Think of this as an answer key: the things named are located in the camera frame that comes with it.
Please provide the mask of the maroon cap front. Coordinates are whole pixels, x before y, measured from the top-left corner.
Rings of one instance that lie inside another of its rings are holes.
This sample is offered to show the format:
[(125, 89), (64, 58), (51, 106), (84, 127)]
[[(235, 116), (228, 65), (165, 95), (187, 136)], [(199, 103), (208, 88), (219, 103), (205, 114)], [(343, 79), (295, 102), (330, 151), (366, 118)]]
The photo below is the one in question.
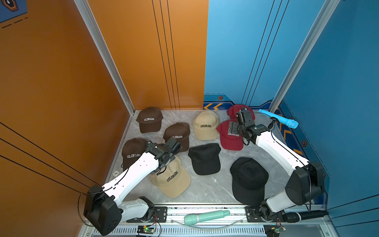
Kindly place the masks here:
[(237, 119), (229, 119), (217, 127), (217, 131), (220, 133), (221, 145), (226, 150), (240, 151), (244, 147), (242, 138), (240, 134), (228, 132), (230, 122), (237, 122)]

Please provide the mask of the beige cap front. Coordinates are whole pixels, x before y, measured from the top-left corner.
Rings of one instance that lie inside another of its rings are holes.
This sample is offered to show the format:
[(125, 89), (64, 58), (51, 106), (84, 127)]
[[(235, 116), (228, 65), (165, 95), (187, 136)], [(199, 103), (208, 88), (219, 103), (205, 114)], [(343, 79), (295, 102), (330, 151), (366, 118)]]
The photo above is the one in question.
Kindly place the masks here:
[(175, 159), (168, 164), (164, 172), (150, 175), (150, 181), (170, 198), (178, 197), (191, 184), (190, 175), (178, 156), (175, 156)]

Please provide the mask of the beige cap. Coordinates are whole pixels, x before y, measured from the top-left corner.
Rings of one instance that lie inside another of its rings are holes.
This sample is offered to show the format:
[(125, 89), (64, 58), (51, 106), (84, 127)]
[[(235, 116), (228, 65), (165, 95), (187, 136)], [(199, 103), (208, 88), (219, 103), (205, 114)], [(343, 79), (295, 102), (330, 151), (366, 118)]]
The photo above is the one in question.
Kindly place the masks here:
[(170, 198), (178, 197), (191, 184), (190, 175), (178, 156), (175, 156), (175, 159), (168, 164), (164, 172), (150, 175), (150, 181)]
[(219, 117), (214, 112), (201, 112), (192, 123), (195, 137), (198, 140), (215, 140), (218, 137), (219, 124)]

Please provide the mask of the black cap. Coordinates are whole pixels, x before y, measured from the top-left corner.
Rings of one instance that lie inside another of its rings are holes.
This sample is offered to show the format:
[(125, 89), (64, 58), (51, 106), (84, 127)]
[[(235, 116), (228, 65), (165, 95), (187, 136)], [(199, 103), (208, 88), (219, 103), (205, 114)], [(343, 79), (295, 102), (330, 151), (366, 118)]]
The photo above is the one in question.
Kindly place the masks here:
[(218, 143), (189, 148), (188, 155), (195, 173), (202, 176), (218, 173), (221, 169), (220, 151), (221, 148)]
[(231, 166), (234, 198), (248, 206), (260, 206), (265, 199), (268, 172), (254, 159), (241, 157)]

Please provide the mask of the beige cap back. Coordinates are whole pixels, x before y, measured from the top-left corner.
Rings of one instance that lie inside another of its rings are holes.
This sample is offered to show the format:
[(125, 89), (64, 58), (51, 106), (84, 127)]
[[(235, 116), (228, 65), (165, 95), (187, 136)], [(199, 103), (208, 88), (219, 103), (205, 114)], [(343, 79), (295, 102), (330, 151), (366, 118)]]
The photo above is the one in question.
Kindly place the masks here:
[(198, 140), (215, 140), (218, 137), (219, 124), (219, 117), (214, 112), (201, 112), (192, 123), (195, 137)]

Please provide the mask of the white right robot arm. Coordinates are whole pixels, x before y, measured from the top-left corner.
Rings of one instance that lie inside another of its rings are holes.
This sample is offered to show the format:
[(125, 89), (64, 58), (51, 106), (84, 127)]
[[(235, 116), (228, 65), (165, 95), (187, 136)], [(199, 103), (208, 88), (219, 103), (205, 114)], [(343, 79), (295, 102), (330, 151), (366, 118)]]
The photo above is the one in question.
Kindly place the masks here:
[(277, 122), (278, 119), (272, 117), (268, 127), (237, 121), (230, 121), (227, 126), (228, 132), (239, 134), (248, 144), (253, 143), (265, 150), (290, 176), (284, 191), (261, 202), (259, 215), (266, 222), (272, 221), (284, 209), (301, 206), (325, 193), (323, 166), (319, 162), (310, 162), (276, 138), (271, 129)]

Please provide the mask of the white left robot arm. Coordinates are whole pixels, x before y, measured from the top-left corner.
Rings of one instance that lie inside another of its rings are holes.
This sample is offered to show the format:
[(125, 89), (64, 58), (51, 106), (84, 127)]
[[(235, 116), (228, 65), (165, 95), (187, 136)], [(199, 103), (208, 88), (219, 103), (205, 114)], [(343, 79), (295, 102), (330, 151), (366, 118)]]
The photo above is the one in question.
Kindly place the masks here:
[(92, 186), (83, 214), (102, 235), (111, 233), (119, 223), (140, 219), (150, 221), (155, 205), (146, 197), (123, 203), (130, 191), (149, 174), (160, 173), (181, 150), (179, 141), (170, 138), (164, 144), (149, 141), (145, 152), (126, 171), (103, 186)]

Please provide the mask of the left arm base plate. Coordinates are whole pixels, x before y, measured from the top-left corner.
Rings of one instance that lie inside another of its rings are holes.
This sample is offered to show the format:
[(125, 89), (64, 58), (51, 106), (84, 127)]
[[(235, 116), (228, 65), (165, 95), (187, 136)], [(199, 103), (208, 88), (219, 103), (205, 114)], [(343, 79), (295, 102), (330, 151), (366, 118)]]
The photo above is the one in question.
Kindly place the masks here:
[(167, 221), (167, 211), (168, 207), (166, 206), (156, 206), (154, 207), (154, 211), (152, 212), (152, 216), (148, 219), (144, 218), (134, 218), (131, 220), (127, 220), (127, 223), (153, 223), (156, 220), (159, 223), (165, 223)]

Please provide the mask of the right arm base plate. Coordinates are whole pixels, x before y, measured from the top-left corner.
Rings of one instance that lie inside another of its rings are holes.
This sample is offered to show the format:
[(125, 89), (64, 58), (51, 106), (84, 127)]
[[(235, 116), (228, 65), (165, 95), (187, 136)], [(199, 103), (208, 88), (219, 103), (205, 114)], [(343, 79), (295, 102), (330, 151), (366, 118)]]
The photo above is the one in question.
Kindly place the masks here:
[(259, 207), (246, 206), (245, 207), (245, 215), (246, 215), (248, 223), (262, 223), (262, 222), (265, 222), (262, 219), (262, 214), (260, 213), (260, 208)]

